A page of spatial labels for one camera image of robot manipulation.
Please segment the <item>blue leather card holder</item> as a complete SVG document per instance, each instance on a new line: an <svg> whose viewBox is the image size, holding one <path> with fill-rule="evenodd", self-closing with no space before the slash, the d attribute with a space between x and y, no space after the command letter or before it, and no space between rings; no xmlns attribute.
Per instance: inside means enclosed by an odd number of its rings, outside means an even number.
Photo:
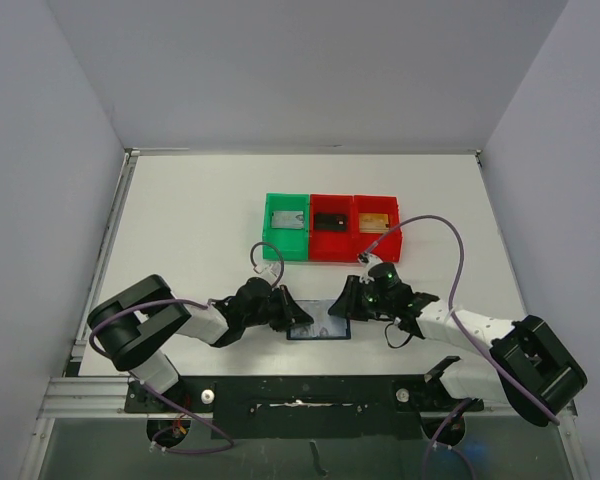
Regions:
<svg viewBox="0 0 600 480"><path fill-rule="evenodd" d="M333 300L300 300L299 306L313 318L311 325L298 326L286 333L288 341L350 340L350 321L331 316Z"/></svg>

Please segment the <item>silver card from holder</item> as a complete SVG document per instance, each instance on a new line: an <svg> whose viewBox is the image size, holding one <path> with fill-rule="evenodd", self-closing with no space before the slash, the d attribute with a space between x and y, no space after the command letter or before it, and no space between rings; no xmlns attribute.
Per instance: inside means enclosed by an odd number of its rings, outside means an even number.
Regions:
<svg viewBox="0 0 600 480"><path fill-rule="evenodd" d="M305 216L302 210L275 210L271 214L272 229L302 230L305 227Z"/></svg>

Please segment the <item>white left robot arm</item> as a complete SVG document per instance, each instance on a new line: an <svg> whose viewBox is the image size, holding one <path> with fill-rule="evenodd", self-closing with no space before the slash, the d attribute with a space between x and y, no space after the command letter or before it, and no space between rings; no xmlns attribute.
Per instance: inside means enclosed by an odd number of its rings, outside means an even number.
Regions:
<svg viewBox="0 0 600 480"><path fill-rule="evenodd" d="M197 339L213 348L240 340L248 328L267 325L276 332L310 326L313 318L273 280L251 277L235 294L202 304L177 298L153 274L98 305L87 319L89 344L148 388L160 410L180 405L184 387L161 347L175 335Z"/></svg>

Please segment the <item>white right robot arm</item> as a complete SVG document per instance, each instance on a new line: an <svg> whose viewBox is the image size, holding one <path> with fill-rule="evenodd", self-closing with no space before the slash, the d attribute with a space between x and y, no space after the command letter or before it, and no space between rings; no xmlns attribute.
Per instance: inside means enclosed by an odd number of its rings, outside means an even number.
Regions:
<svg viewBox="0 0 600 480"><path fill-rule="evenodd" d="M328 313L392 321L415 338L447 343L490 363L492 369L481 372L456 363L429 379L426 399L439 409L478 398L509 404L527 422L544 427L587 384L582 367L541 318L503 320L451 308L436 295L413 291L396 275L368 282L348 276Z"/></svg>

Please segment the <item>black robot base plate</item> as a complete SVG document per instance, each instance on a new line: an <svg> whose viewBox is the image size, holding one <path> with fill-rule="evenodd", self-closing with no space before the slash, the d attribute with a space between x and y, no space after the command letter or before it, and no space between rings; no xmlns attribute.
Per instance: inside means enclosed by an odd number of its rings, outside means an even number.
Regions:
<svg viewBox="0 0 600 480"><path fill-rule="evenodd" d="M160 398L132 380L124 410L148 415L148 434L186 408L217 425L214 440L420 439L459 405L441 383L459 361L406 375L184 376Z"/></svg>

